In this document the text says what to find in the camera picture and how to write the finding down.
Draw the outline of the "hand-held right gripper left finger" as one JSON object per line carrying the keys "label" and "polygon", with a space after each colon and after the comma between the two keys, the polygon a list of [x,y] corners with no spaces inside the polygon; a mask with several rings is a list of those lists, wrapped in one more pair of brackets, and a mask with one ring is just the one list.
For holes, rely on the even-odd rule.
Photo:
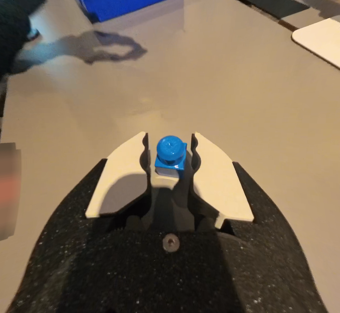
{"label": "hand-held right gripper left finger", "polygon": [[148,133],[139,132],[107,157],[85,217],[122,213],[147,195],[150,188]]}

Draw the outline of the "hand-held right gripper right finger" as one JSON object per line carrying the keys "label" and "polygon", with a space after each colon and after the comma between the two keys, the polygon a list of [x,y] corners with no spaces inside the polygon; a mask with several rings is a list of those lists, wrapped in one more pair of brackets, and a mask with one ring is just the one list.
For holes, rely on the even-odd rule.
{"label": "hand-held right gripper right finger", "polygon": [[217,230],[226,220],[252,223],[254,214],[231,158],[198,132],[192,134],[191,151],[189,210],[195,221],[209,218]]}

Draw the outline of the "blue mega block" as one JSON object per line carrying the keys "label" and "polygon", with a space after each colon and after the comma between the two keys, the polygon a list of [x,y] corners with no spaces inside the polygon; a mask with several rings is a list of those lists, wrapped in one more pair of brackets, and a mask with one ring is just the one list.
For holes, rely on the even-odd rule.
{"label": "blue mega block", "polygon": [[177,136],[166,136],[156,147],[155,171],[160,176],[182,179],[185,173],[187,143]]}

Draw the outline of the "white base metal rod stand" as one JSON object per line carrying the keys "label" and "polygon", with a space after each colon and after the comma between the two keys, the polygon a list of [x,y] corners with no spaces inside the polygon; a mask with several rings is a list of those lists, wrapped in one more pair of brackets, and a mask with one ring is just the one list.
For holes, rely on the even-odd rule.
{"label": "white base metal rod stand", "polygon": [[339,15],[297,29],[292,33],[291,38],[304,49],[334,67],[340,68]]}

